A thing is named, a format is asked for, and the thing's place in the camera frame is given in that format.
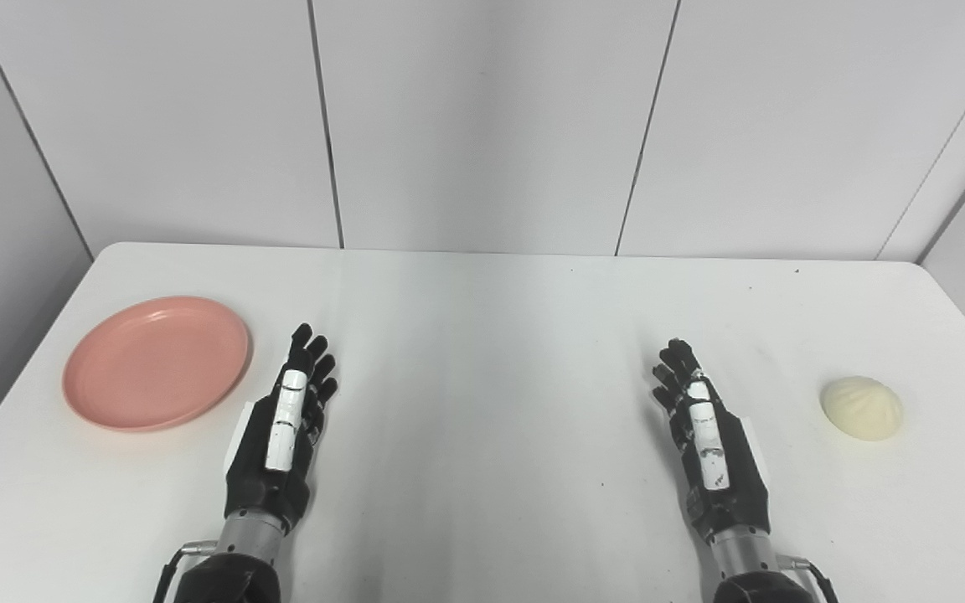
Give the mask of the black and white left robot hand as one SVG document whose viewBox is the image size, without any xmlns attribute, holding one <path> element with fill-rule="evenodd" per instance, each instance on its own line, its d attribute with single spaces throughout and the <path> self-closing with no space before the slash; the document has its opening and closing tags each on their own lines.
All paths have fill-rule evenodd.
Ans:
<svg viewBox="0 0 965 603">
<path fill-rule="evenodd" d="M 271 392 L 242 412 L 234 455 L 226 469 L 226 518 L 264 513 L 283 534 L 307 510 L 309 472 L 337 392 L 329 341 L 302 323 L 292 333 Z"/>
</svg>

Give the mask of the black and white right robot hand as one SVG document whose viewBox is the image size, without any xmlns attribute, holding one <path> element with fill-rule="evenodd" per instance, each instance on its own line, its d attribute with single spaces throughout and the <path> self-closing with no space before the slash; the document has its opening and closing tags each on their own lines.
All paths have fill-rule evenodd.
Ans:
<svg viewBox="0 0 965 603">
<path fill-rule="evenodd" d="M 709 544 L 739 527 L 769 534 L 767 488 L 743 421 L 721 400 L 686 341 L 669 340 L 658 357 L 652 394 L 680 454 L 693 530 Z"/>
</svg>

